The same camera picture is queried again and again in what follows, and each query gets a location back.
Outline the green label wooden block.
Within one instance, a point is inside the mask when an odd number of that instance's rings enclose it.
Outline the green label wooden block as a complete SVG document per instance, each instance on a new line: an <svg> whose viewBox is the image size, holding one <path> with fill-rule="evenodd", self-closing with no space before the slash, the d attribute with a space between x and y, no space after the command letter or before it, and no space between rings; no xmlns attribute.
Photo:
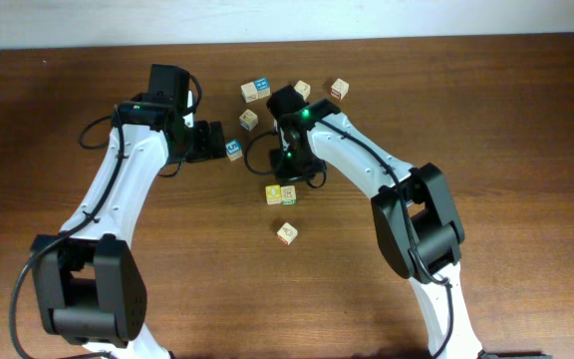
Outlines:
<svg viewBox="0 0 574 359"><path fill-rule="evenodd" d="M292 205L297 202L296 188L294 185L285 185L281 187L281 203L283 205Z"/></svg>

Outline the yellow letter wooden block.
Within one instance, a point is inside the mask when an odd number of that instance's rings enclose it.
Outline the yellow letter wooden block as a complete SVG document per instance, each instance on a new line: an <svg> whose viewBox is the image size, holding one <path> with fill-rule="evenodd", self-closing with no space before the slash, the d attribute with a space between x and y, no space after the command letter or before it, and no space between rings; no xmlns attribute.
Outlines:
<svg viewBox="0 0 574 359"><path fill-rule="evenodd" d="M268 185L265 188L266 202L268 205L282 202L281 186L279 184Z"/></svg>

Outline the red label wooden block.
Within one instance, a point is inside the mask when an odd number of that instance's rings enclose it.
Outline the red label wooden block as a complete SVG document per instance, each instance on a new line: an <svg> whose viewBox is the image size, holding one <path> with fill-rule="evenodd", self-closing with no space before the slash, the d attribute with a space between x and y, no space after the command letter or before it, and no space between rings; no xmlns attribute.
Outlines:
<svg viewBox="0 0 574 359"><path fill-rule="evenodd" d="M290 245L298 236L298 229L289 222L285 222L277 231L277 237L286 245Z"/></svg>

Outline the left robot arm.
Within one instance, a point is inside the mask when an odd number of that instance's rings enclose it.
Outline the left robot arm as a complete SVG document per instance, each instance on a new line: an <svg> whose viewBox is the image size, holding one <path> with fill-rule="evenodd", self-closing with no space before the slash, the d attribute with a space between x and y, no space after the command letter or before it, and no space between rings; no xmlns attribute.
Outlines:
<svg viewBox="0 0 574 359"><path fill-rule="evenodd" d="M94 358L170 358L145 325L147 292L132 255L145 198L166 166L225 157L222 126L195 121L196 77L154 64L148 88L107 117L106 154L82 202L55 235L39 234L21 276L33 277L44 330Z"/></svg>

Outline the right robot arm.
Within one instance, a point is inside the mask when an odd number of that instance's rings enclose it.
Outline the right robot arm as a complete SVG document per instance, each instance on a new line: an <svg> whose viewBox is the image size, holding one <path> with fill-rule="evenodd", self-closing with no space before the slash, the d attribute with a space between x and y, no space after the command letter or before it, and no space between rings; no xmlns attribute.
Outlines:
<svg viewBox="0 0 574 359"><path fill-rule="evenodd" d="M378 247L415 293L434 358L480 358L461 289L464 230L443 173L388 154L328 99L310 104L288 85L266 106L280 147L270 153L282 184L310 183L336 168L369 200Z"/></svg>

